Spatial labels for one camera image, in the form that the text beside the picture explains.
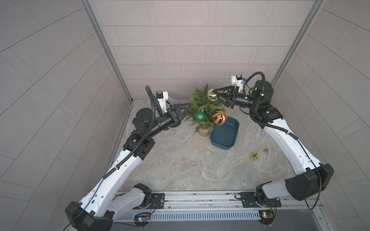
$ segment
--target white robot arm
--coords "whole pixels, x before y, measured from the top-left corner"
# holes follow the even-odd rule
[[[233,108],[237,105],[249,108],[251,119],[277,142],[297,174],[290,179],[257,186],[254,200],[264,206],[269,204],[269,200],[277,197],[306,199],[325,189],[334,170],[329,164],[321,164],[292,133],[283,116],[270,104],[273,94],[271,84],[265,83],[264,76],[262,79],[263,81],[256,82],[251,95],[240,93],[240,88],[234,86],[215,89],[213,92],[227,107]],[[73,228],[78,231],[108,231],[113,222],[129,210],[137,206],[145,208],[149,205],[151,190],[143,184],[136,185],[125,195],[116,197],[115,195],[129,174],[153,147],[155,142],[152,137],[170,126],[178,125],[190,110],[191,104],[173,103],[171,98],[168,99],[167,92],[158,92],[159,105],[165,114],[154,118],[153,113],[150,117],[150,113],[155,111],[154,98],[151,91],[148,95],[151,98],[152,110],[143,108],[137,113],[133,120],[136,130],[127,139],[124,149],[112,167],[80,202],[71,202],[65,209]],[[154,126],[150,125],[150,121],[154,121]]]

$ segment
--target gold ornament ball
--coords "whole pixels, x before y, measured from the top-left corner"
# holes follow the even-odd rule
[[[213,90],[214,89],[210,89],[208,92],[207,92],[207,97],[210,101],[217,101],[218,100],[218,95],[216,95],[215,93],[213,93]]]
[[[224,111],[216,111],[212,118],[213,122],[218,125],[223,125],[228,120],[228,116]]]

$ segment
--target black cable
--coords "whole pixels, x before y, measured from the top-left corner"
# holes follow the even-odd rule
[[[128,226],[133,226],[133,227],[138,227],[136,225],[130,225],[130,224],[126,224],[126,223],[123,223],[123,222],[115,222],[115,223],[117,223],[117,224],[124,224],[124,225],[128,225]]]
[[[62,230],[62,231],[65,231],[65,229],[70,225],[70,224],[72,224],[72,222],[74,222],[76,219],[77,219],[77,217],[79,217],[80,215],[81,215],[81,213],[83,212],[83,211],[85,211],[85,209],[87,208],[87,206],[90,204],[90,202],[93,200],[93,198],[95,197],[95,194],[96,194],[96,192],[98,191],[98,189],[99,189],[99,187],[100,187],[100,185],[101,185],[101,183],[103,183],[103,180],[104,179],[102,179],[101,181],[100,181],[100,184],[98,185],[98,187],[96,188],[96,190],[95,190],[95,193],[93,194],[93,196],[90,198],[90,201],[89,201],[89,203],[87,203],[87,205],[85,206],[85,208],[83,209],[83,210],[81,210],[81,212]]]
[[[117,197],[119,197],[120,195],[123,195],[123,194],[126,194],[126,193],[121,193],[121,194],[119,194],[119,195],[115,196],[115,197],[112,199],[112,201],[113,201],[114,199],[116,199]]]
[[[149,123],[149,128],[147,130],[147,132],[142,136],[142,138],[139,140],[139,142],[137,143],[136,147],[123,159],[121,160],[116,166],[115,168],[112,168],[111,170],[109,170],[104,176],[103,176],[103,179],[106,179],[108,176],[110,176],[112,173],[114,173],[115,170],[119,169],[119,167],[121,165],[123,165],[134,153],[135,151],[137,150],[138,146],[149,136],[150,132],[152,131],[153,127],[154,127],[154,119],[155,119],[155,102],[154,102],[154,98],[153,98],[153,93],[150,89],[149,86],[145,86],[145,90],[147,91],[147,94],[150,98],[150,103],[152,105],[152,118],[150,120],[150,123]]]
[[[239,109],[240,109],[244,114],[249,115],[249,113],[247,113],[247,112],[243,111],[243,110],[242,110],[242,108],[241,108],[240,106],[239,106]]]
[[[157,111],[158,111],[159,116],[162,116],[163,113],[162,113],[161,106],[159,105],[158,99],[154,99],[154,102],[155,102],[155,107],[157,108]]]

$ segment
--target marble floor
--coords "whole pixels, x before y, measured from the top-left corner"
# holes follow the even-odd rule
[[[134,129],[132,119],[149,100],[135,100],[120,146]],[[293,170],[276,142],[238,107],[227,108],[228,116],[240,123],[235,145],[223,150],[210,143],[209,136],[195,133],[191,121],[170,128],[154,137],[156,144],[134,169],[121,190],[128,191],[137,183],[152,190],[252,190],[267,181],[294,176]],[[251,152],[259,158],[252,161]]]

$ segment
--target christmas ornament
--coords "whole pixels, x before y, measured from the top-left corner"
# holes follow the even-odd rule
[[[214,89],[211,89],[207,92],[207,97],[210,101],[216,101],[218,100],[218,95],[216,95],[215,93],[213,93],[213,90]]]
[[[203,122],[206,120],[206,113],[203,112],[203,110],[201,111],[197,111],[195,114],[194,114],[194,119],[195,121],[197,122]]]
[[[218,125],[223,125],[228,120],[228,116],[224,111],[216,111],[215,114],[212,116],[214,123]]]

